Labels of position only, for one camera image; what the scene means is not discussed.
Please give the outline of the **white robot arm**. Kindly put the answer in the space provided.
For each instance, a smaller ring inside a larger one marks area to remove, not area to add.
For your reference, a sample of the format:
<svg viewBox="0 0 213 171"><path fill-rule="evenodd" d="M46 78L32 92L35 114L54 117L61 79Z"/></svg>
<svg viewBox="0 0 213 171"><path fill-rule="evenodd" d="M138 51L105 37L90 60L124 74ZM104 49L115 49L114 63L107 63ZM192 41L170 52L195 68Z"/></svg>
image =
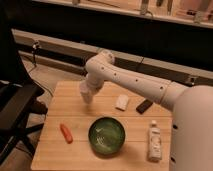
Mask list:
<svg viewBox="0 0 213 171"><path fill-rule="evenodd" d="M86 85L95 93L111 81L172 112L169 171L213 171L213 86L188 87L125 70L103 50L86 63Z"/></svg>

